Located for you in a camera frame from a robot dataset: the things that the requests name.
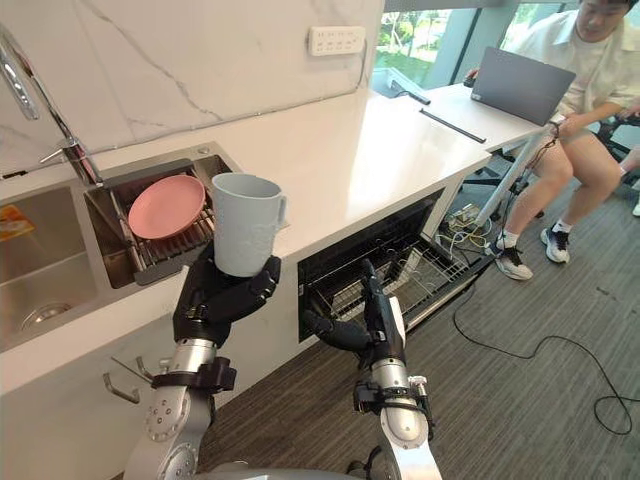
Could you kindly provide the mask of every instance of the white cabinet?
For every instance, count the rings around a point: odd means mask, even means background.
[[[231,359],[238,376],[233,392],[216,397],[218,407],[315,341],[298,343],[297,295],[296,265],[283,264],[269,303],[234,323],[219,354]],[[157,374],[159,360],[173,352],[171,316],[165,315],[3,395],[0,478],[108,480],[120,473],[142,434],[153,391],[111,357],[136,369],[135,359],[141,356],[146,368]],[[115,388],[138,388],[140,403],[133,405],[107,392],[105,372]]]
[[[144,421],[152,390],[117,365],[136,356],[157,373],[158,361],[173,353],[167,315],[2,397],[2,474],[12,480],[105,480],[122,471]],[[107,392],[138,388],[129,403]]]

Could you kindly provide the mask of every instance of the mug handle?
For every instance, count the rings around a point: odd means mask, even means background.
[[[278,230],[284,225],[284,217],[287,213],[287,197],[280,197],[280,210],[278,211]]]

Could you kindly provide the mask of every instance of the pink plate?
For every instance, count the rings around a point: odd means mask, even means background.
[[[204,185],[188,175],[157,181],[133,202],[129,226],[133,233],[149,240],[171,237],[186,230],[198,218],[204,205]]]

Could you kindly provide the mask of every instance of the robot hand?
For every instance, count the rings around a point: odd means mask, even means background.
[[[205,247],[189,269],[173,314],[174,340],[199,338],[220,348],[231,324],[262,307],[280,280],[280,259],[270,257],[251,278],[232,277],[214,262],[213,242]]]

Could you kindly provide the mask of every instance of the man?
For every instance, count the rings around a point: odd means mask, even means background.
[[[533,276],[516,249],[518,237],[573,176],[582,185],[558,221],[540,235],[547,257],[556,263],[569,262],[571,229],[620,181],[620,166],[585,127],[615,115],[640,95],[640,32],[624,18],[637,2],[582,0],[577,11],[555,14],[535,24],[515,50],[577,76],[558,107],[566,118],[559,127],[558,141],[532,165],[539,180],[518,196],[504,229],[486,248],[510,278]]]

